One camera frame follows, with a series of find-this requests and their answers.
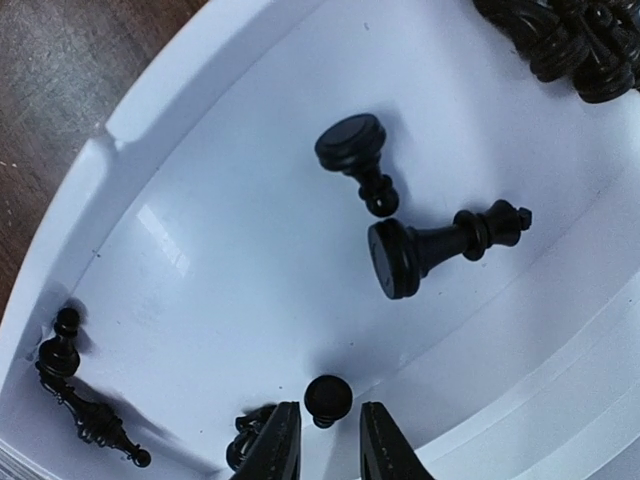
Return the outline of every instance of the pile of chess pieces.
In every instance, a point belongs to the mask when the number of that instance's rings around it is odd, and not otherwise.
[[[604,103],[640,88],[640,0],[473,0],[541,82]]]
[[[478,261],[494,245],[513,247],[532,224],[532,213],[496,201],[484,213],[461,210],[449,226],[416,229],[391,218],[400,195],[393,180],[382,173],[382,147],[387,138],[380,120],[370,113],[353,115],[325,131],[315,145],[320,165],[341,172],[359,184],[359,197],[367,210],[384,219],[369,228],[368,243],[373,272],[384,294],[398,300],[418,292],[420,282],[441,263],[457,255]],[[39,347],[36,369],[46,391],[71,412],[78,437],[86,443],[126,453],[138,467],[148,467],[151,455],[134,444],[123,421],[105,402],[93,402],[76,393],[73,377],[80,366],[75,340],[80,313],[63,308],[54,322],[54,336]],[[90,397],[96,395],[83,385]],[[304,404],[318,428],[330,428],[351,410],[353,394],[341,378],[322,375],[312,381]],[[433,480],[381,403],[365,403],[361,409],[362,472],[367,480]],[[298,402],[265,405],[236,418],[238,434],[229,444],[226,459],[236,472],[234,480],[297,480],[300,475],[301,420]],[[405,476],[389,476],[388,466]]]

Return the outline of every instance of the wooden table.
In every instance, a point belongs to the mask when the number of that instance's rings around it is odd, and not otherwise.
[[[205,3],[0,0],[0,312],[79,148]]]

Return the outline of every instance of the chess pawn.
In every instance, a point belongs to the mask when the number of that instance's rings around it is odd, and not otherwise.
[[[388,219],[369,228],[369,250],[387,297],[411,297],[420,280],[437,265],[460,254],[467,260],[480,260],[493,245],[513,247],[531,222],[530,210],[516,210],[505,200],[498,200],[482,214],[462,210],[453,225],[434,230],[417,230]]]
[[[80,315],[73,308],[58,312],[53,325],[55,337],[40,345],[38,365],[41,371],[60,378],[73,376],[80,366],[80,355],[74,341],[78,336]]]
[[[330,428],[347,416],[353,405],[353,392],[347,382],[333,375],[312,381],[304,394],[304,405],[318,428]]]
[[[391,178],[380,170],[380,150],[386,138],[380,120],[364,113],[333,125],[315,146],[324,169],[342,172],[360,184],[360,198],[376,217],[393,215],[400,203]]]

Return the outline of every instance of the white plastic bowl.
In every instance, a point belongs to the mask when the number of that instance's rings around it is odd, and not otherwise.
[[[443,226],[505,198],[533,228],[388,300],[375,219],[313,152],[363,111],[389,133],[398,218]],[[589,106],[538,84],[469,0],[216,0],[38,230],[0,329],[0,445],[59,480],[225,479],[235,416],[332,373],[355,407],[327,431],[305,414],[305,480],[359,476],[370,400],[438,480],[635,478],[639,126],[635,92]],[[34,353],[70,298],[88,312],[77,376],[120,405],[147,469],[80,442],[39,385]]]

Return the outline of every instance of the chess piece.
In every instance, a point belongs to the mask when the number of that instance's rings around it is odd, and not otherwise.
[[[620,97],[633,88],[631,65],[618,57],[594,33],[585,16],[584,0],[549,0],[569,30],[580,33],[589,45],[590,54],[573,74],[573,86],[587,103],[603,103]]]
[[[347,416],[353,405],[349,384],[333,375],[322,375],[309,384],[304,405],[318,428],[329,428]]]
[[[493,245],[513,247],[531,221],[530,210],[516,210],[505,200],[483,214],[462,210],[452,226],[434,230],[416,230],[388,219],[369,228],[369,250],[384,293],[391,299],[411,297],[435,266],[459,254],[480,260]]]
[[[541,82],[571,75],[589,55],[584,38],[570,32],[558,15],[534,0],[474,0],[474,5],[530,60],[531,72]]]
[[[280,403],[231,480],[300,480],[300,405]]]
[[[379,402],[362,405],[360,468],[362,480],[434,480]]]
[[[80,315],[73,308],[58,312],[53,330],[56,336],[40,345],[39,364],[42,371],[60,378],[75,375],[80,366],[80,355],[74,345],[80,327]]]
[[[69,409],[78,429],[78,438],[85,443],[95,443],[99,447],[110,447],[124,452],[129,460],[145,468],[151,464],[151,455],[140,445],[134,445],[122,428],[122,419],[106,403],[94,403],[80,398],[75,388],[66,381],[47,373],[38,361],[40,383],[56,397],[58,403]]]
[[[629,32],[640,34],[640,0],[601,0]]]
[[[380,150],[386,138],[380,120],[364,113],[336,123],[315,145],[320,165],[353,177],[360,184],[360,198],[377,217],[393,215],[400,203],[391,178],[380,170]]]
[[[640,35],[624,29],[611,10],[602,4],[590,4],[585,11],[587,23],[603,43],[618,57],[631,66],[635,83],[640,88]]]
[[[275,405],[267,405],[236,418],[238,435],[227,447],[227,464],[231,470],[236,472],[242,466],[275,409]]]

